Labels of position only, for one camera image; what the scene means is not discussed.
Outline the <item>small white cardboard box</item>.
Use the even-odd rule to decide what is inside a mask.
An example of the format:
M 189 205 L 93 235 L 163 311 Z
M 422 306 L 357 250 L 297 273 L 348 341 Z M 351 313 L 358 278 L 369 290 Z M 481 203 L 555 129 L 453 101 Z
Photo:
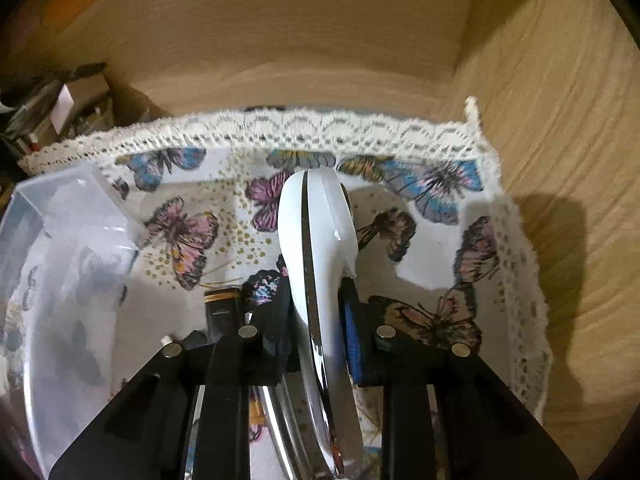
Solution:
M 63 84 L 50 113 L 51 124 L 62 136 L 68 124 L 87 106 L 98 102 L 110 92 L 102 74 L 76 79 Z

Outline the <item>black gold tube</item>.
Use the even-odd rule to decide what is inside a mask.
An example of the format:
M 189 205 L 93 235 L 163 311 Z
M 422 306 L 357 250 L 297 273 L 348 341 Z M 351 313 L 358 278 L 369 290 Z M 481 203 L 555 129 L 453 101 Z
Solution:
M 242 292 L 239 287 L 204 292 L 206 335 L 210 344 L 235 333 L 242 323 Z

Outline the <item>butterfly print lace cloth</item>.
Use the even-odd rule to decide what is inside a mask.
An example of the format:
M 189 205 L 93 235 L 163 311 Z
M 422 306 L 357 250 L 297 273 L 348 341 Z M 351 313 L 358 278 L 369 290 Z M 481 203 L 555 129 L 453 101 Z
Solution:
M 464 114 L 227 110 L 24 157 L 1 431 L 26 474 L 540 478 L 546 305 Z

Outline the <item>wooden shelf unit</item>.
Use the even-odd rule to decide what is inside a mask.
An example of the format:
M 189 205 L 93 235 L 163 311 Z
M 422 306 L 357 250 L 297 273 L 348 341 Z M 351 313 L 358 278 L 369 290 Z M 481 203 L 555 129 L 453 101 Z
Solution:
M 639 48 L 610 0 L 1 0 L 1 80 L 103 62 L 122 116 L 320 105 L 460 116 L 475 96 L 540 265 L 544 422 L 587 478 L 639 403 Z

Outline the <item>stack of books and papers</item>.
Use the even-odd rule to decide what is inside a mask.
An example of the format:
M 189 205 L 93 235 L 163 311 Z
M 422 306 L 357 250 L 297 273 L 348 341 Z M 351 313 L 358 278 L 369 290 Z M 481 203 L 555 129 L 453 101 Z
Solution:
M 95 74 L 104 76 L 105 69 L 104 63 L 90 63 L 74 70 L 47 73 L 30 81 L 2 82 L 1 147 L 20 160 L 52 144 L 111 129 L 115 125 L 111 88 L 104 98 L 78 113 L 62 136 L 58 136 L 50 121 L 51 110 L 63 84 Z

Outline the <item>clear plastic box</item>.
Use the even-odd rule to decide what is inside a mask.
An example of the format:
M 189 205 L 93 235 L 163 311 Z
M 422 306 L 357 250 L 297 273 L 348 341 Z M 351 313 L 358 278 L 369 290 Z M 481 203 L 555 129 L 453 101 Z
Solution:
M 143 234 L 94 165 L 23 181 L 11 196 L 1 220 L 1 406 L 40 478 L 110 400 L 117 309 Z

